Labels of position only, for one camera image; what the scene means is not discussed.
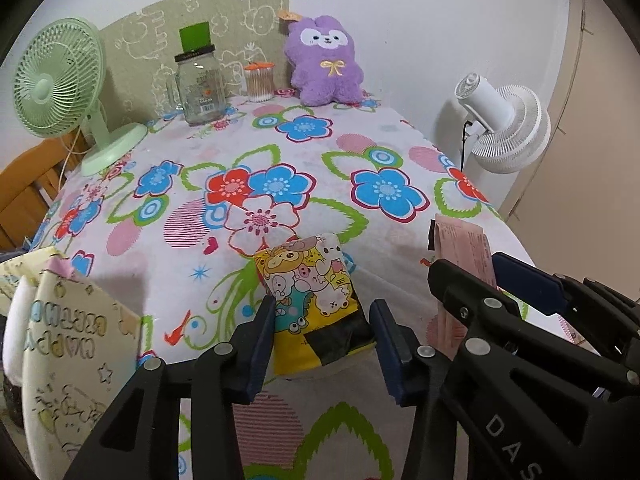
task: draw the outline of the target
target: fan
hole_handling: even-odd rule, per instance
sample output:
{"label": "fan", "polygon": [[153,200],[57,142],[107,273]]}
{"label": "fan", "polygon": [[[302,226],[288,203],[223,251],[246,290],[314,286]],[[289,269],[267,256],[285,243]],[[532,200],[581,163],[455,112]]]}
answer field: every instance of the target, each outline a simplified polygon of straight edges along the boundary
{"label": "fan", "polygon": [[95,146],[82,160],[84,176],[116,162],[147,133],[146,126],[137,123],[108,131],[98,100],[105,58],[97,28],[81,18],[65,18],[31,40],[15,74],[16,113],[38,137],[62,136],[87,118]]}
{"label": "fan", "polygon": [[485,170],[514,173],[544,152],[551,136],[551,122],[531,89],[507,85],[496,90],[484,77],[472,72],[456,86],[456,97],[471,116],[472,125],[465,140],[477,137],[471,153]]}

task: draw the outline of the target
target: door frame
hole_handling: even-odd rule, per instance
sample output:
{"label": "door frame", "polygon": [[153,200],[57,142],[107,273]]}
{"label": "door frame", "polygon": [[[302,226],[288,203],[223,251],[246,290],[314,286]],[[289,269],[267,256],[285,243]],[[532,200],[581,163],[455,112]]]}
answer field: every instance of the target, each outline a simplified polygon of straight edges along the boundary
{"label": "door frame", "polygon": [[511,189],[507,193],[507,197],[498,209],[498,213],[500,213],[504,221],[507,221],[515,213],[520,200],[546,155],[546,150],[548,150],[556,131],[558,131],[558,124],[560,123],[566,104],[569,101],[571,88],[574,84],[575,72],[578,69],[578,60],[580,59],[580,51],[582,49],[582,38],[585,32],[590,34],[590,32],[584,28],[584,6],[585,0],[569,0],[569,17],[560,70],[551,101],[547,108],[551,121],[551,138],[549,145],[538,160],[521,170],[518,174]]}

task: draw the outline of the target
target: red heart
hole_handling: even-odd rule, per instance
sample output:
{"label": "red heart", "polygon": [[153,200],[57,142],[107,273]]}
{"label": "red heart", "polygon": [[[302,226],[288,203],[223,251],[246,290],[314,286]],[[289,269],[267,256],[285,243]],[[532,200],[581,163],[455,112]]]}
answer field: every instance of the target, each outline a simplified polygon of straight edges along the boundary
{"label": "red heart", "polygon": [[204,251],[202,251],[203,254],[211,254],[218,248],[218,241],[216,240],[216,237],[209,237],[208,242],[209,245],[205,247]]}

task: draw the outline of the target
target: fan stand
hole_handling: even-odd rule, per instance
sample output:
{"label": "fan stand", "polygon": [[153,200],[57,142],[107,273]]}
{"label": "fan stand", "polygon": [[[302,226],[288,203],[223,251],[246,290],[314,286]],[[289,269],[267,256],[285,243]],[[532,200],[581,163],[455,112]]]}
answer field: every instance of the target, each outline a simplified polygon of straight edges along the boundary
{"label": "fan stand", "polygon": [[84,156],[81,165],[82,176],[100,173],[132,150],[148,133],[144,124],[129,123],[110,132],[100,113],[99,102],[87,115],[95,146]]}

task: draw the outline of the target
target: plush toy leg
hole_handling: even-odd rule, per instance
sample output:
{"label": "plush toy leg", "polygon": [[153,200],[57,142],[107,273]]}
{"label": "plush toy leg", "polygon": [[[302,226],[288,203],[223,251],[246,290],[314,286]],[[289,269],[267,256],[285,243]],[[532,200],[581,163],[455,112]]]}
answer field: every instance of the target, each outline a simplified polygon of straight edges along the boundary
{"label": "plush toy leg", "polygon": [[334,84],[327,79],[313,81],[300,91],[300,101],[306,106],[321,106],[331,102],[334,97]]}
{"label": "plush toy leg", "polygon": [[359,103],[362,101],[360,85],[354,81],[339,82],[335,86],[334,99],[344,104]]}

